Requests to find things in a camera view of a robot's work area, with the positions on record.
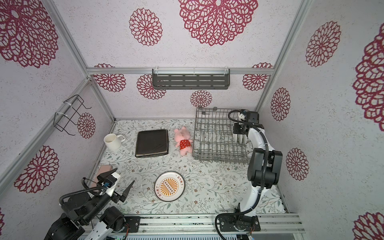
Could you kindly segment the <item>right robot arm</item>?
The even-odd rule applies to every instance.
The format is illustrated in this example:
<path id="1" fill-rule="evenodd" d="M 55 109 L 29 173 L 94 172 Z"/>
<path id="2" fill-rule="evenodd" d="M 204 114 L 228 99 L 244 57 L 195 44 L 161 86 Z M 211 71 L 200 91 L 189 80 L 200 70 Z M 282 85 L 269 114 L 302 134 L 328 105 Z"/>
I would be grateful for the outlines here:
<path id="1" fill-rule="evenodd" d="M 228 113 L 228 118 L 234 122 L 234 142 L 242 144 L 249 140 L 252 144 L 247 170 L 250 185 L 245 199 L 239 204 L 239 211 L 247 217 L 253 217 L 263 195 L 279 181 L 283 155 L 268 141 L 265 128 L 259 123 L 259 113 L 232 110 Z"/>

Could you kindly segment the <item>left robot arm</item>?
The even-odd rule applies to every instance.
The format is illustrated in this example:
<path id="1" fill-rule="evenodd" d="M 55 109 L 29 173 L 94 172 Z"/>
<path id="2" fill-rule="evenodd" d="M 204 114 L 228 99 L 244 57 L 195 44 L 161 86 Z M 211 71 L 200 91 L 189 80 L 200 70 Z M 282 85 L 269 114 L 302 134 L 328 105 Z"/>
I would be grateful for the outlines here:
<path id="1" fill-rule="evenodd" d="M 132 229 L 125 215 L 115 206 L 106 208 L 111 201 L 125 202 L 134 185 L 132 181 L 122 194 L 116 192 L 121 179 L 117 169 L 101 173 L 97 181 L 82 178 L 83 189 L 62 195 L 59 204 L 63 214 L 51 225 L 46 240 L 77 240 L 84 233 L 84 226 L 92 223 L 93 219 L 104 210 L 99 222 L 86 237 L 87 240 L 104 240 L 111 233 L 126 231 L 128 236 Z"/>

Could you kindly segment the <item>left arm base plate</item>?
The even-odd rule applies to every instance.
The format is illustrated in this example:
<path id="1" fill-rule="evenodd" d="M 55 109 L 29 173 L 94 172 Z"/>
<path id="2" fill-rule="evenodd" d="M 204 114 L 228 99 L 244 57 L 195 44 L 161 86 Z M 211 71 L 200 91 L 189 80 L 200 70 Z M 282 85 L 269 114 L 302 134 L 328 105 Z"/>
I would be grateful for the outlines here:
<path id="1" fill-rule="evenodd" d="M 121 233 L 137 233 L 139 231 L 141 217 L 125 216 L 125 223 Z"/>

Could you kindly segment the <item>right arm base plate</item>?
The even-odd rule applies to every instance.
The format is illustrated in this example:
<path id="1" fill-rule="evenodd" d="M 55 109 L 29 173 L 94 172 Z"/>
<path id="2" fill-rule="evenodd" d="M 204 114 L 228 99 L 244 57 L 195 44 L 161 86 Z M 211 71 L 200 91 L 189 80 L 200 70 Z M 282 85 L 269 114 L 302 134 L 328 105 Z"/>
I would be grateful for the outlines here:
<path id="1" fill-rule="evenodd" d="M 219 217 L 219 226 L 221 232 L 259 232 L 261 230 L 257 216 L 221 216 Z"/>

